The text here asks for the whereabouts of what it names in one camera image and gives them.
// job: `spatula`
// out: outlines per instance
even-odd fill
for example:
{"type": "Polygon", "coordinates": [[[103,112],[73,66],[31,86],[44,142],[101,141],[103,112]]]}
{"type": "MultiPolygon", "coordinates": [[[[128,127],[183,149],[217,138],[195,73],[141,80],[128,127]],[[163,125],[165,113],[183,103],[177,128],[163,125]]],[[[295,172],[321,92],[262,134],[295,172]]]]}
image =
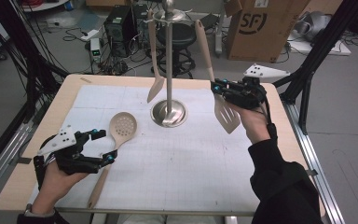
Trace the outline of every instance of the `spatula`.
{"type": "Polygon", "coordinates": [[[148,28],[149,28],[149,39],[150,39],[150,54],[152,55],[153,71],[155,74],[155,82],[150,88],[149,94],[147,95],[147,102],[152,101],[156,95],[161,91],[162,86],[164,85],[165,78],[159,75],[157,67],[157,56],[156,56],[156,24],[152,18],[153,10],[150,9],[147,13],[147,18],[149,19],[148,28]]]}
{"type": "MultiPolygon", "coordinates": [[[[110,120],[110,133],[115,139],[115,149],[118,148],[128,140],[132,139],[135,135],[137,128],[135,117],[127,112],[121,112],[112,117],[110,120]]],[[[110,164],[103,168],[103,172],[100,175],[97,183],[95,184],[94,190],[89,196],[89,202],[87,203],[88,208],[93,208],[100,198],[101,191],[107,175],[109,174],[110,164]]]]}
{"type": "MultiPolygon", "coordinates": [[[[206,35],[204,27],[200,20],[196,20],[195,23],[197,40],[199,42],[201,52],[204,58],[204,61],[207,66],[209,79],[214,82],[214,75],[211,63],[211,56],[209,54],[208,42],[206,40],[206,35]]],[[[217,120],[226,130],[227,133],[232,133],[238,125],[240,125],[241,120],[237,112],[233,111],[226,103],[225,99],[219,94],[214,94],[214,114],[216,115],[217,120]]]]}

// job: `person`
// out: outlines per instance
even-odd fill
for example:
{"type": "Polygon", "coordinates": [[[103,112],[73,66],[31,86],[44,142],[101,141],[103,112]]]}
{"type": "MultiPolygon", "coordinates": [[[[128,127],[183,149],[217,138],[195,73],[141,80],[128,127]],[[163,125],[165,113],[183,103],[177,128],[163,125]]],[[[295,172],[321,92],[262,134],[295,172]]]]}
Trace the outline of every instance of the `person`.
{"type": "MultiPolygon", "coordinates": [[[[248,151],[254,162],[255,172],[250,181],[260,200],[252,223],[322,223],[318,191],[304,167],[283,159],[276,139],[269,136],[267,119],[261,113],[261,108],[253,111],[231,104],[229,106],[239,113],[246,135],[252,142],[248,151]]],[[[42,188],[32,208],[28,210],[28,216],[27,212],[20,214],[18,224],[53,223],[54,204],[86,175],[67,175],[58,169],[56,162],[52,162],[47,168],[42,188]]],[[[161,216],[159,222],[164,221],[165,217],[161,216]]]]}

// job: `wooden table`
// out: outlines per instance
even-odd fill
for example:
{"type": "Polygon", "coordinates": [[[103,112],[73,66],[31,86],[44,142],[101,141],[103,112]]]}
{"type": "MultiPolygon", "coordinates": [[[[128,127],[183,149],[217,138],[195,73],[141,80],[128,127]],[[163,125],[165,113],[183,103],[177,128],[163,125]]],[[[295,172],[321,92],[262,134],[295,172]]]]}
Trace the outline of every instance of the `wooden table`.
{"type": "MultiPolygon", "coordinates": [[[[150,87],[153,82],[154,79],[151,77],[106,77],[86,75],[71,75],[67,77],[22,157],[32,158],[40,148],[41,144],[48,137],[58,132],[67,113],[72,107],[79,89],[83,85],[150,87]]],[[[210,81],[207,80],[174,79],[172,84],[173,87],[177,89],[210,88],[210,81]]],[[[263,86],[268,92],[271,116],[278,129],[279,148],[281,149],[283,157],[287,161],[297,161],[304,167],[307,167],[275,87],[271,84],[263,84],[263,86]]],[[[36,177],[33,164],[17,164],[0,194],[0,210],[23,211],[32,194],[35,183],[36,177]]]]}

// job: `gray floor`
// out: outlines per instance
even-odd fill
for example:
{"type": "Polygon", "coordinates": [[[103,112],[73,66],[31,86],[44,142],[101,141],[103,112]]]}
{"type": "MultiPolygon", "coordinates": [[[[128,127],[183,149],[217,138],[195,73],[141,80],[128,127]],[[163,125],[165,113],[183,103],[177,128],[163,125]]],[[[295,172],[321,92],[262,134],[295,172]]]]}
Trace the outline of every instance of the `gray floor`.
{"type": "MultiPolygon", "coordinates": [[[[101,24],[102,21],[103,19],[100,19],[97,23],[101,24]]],[[[71,72],[87,69],[90,59],[84,50],[84,43],[65,42],[62,40],[65,35],[64,30],[54,30],[51,34],[44,33],[49,49],[66,69],[71,72]]],[[[212,51],[214,39],[211,35],[208,38],[212,51]]],[[[346,223],[358,223],[358,47],[348,47],[351,56],[328,56],[313,79],[308,131],[346,223]]],[[[190,51],[197,62],[197,67],[193,71],[194,78],[207,79],[197,44],[190,47],[190,51]]],[[[143,57],[142,52],[137,55],[139,59],[143,57]]],[[[241,79],[243,71],[253,63],[229,61],[225,52],[220,58],[215,57],[213,53],[211,55],[216,77],[231,80],[241,79]]],[[[285,59],[286,55],[282,55],[279,61],[285,59]]],[[[285,63],[261,64],[294,72],[304,59],[304,55],[292,52],[290,59],[285,63]]],[[[131,67],[139,64],[131,60],[126,62],[131,67]]],[[[136,73],[130,70],[125,76],[136,74],[138,77],[152,77],[150,66],[151,63],[137,67],[136,73]]],[[[24,94],[11,60],[0,61],[0,135],[24,104],[24,94]]],[[[11,170],[12,167],[9,166],[1,178],[0,190],[11,170]]],[[[72,223],[88,223],[87,214],[64,215],[72,223]]],[[[0,223],[14,223],[15,216],[16,213],[0,211],[0,223]]],[[[245,219],[241,219],[240,223],[246,223],[245,219]]]]}

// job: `hand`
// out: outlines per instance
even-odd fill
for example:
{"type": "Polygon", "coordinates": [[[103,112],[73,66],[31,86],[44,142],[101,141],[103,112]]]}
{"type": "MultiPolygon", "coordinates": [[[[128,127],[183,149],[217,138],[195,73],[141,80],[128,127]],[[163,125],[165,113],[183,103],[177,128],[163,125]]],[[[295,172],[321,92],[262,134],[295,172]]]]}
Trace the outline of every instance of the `hand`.
{"type": "Polygon", "coordinates": [[[246,130],[246,135],[251,140],[252,144],[270,139],[269,131],[267,130],[267,119],[262,113],[261,108],[247,110],[229,102],[227,102],[227,104],[240,115],[242,125],[246,130]]]}
{"type": "Polygon", "coordinates": [[[56,161],[51,162],[46,169],[42,188],[32,205],[32,213],[38,215],[52,213],[55,203],[65,196],[73,185],[87,175],[82,173],[67,175],[58,168],[56,161]]]}

